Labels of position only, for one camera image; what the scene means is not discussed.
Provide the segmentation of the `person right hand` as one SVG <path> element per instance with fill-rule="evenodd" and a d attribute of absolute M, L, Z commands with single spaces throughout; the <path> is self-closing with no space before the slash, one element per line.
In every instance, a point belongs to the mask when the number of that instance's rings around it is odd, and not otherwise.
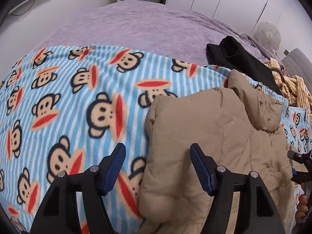
<path fill-rule="evenodd" d="M 295 219 L 298 221 L 306 216 L 308 212 L 308 199 L 305 194 L 299 197 L 299 204 L 297 205 L 297 211 L 295 213 Z"/>

